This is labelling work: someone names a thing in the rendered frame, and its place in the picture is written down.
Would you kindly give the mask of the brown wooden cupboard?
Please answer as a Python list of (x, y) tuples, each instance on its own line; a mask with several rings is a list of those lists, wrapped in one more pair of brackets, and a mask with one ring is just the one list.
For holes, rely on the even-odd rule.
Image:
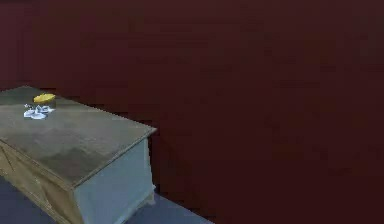
[(39, 90), (0, 92), (0, 176), (57, 224), (124, 224), (154, 201), (148, 138), (154, 128), (56, 97), (25, 117)]

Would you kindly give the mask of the yellow lidded jar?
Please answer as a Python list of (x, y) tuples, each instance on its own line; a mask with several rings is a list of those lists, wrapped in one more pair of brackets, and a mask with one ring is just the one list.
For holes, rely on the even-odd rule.
[(35, 106), (48, 106), (52, 109), (56, 108), (56, 96), (51, 93), (43, 93), (33, 98)]

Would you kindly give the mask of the pale blue crumpled object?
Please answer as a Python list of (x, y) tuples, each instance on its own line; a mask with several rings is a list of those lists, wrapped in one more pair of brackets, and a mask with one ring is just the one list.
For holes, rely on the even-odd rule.
[(26, 111), (23, 114), (24, 118), (30, 118), (33, 120), (45, 119), (50, 113), (54, 112), (55, 109), (50, 106), (32, 106), (29, 104), (24, 105)]

